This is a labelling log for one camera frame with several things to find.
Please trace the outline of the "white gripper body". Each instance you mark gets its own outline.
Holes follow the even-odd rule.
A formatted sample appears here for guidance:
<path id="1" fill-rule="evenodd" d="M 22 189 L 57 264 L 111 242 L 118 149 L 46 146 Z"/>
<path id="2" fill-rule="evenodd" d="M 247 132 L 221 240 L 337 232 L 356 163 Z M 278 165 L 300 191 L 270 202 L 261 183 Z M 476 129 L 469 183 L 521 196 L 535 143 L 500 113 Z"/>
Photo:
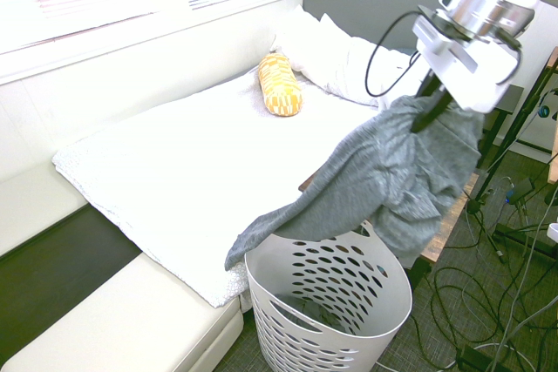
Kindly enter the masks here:
<path id="1" fill-rule="evenodd" d="M 493 42 L 437 47 L 421 42 L 420 53 L 459 107 L 480 113 L 498 104 L 508 86 L 505 78 L 517 65 L 515 55 Z"/>

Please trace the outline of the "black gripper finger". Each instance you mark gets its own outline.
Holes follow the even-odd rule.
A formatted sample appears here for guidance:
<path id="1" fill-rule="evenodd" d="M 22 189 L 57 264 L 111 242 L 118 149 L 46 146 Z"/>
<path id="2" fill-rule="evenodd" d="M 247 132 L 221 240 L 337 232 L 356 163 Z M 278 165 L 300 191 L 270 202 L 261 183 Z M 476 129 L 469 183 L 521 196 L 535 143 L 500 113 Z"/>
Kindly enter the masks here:
<path id="1" fill-rule="evenodd" d="M 428 99 L 425 109 L 413 120 L 411 132 L 418 133 L 423 131 L 445 111 L 451 102 L 452 96 L 447 91 L 433 93 Z"/>
<path id="2" fill-rule="evenodd" d="M 440 80 L 434 71 L 428 71 L 418 88 L 417 97 L 430 97 L 440 87 Z"/>

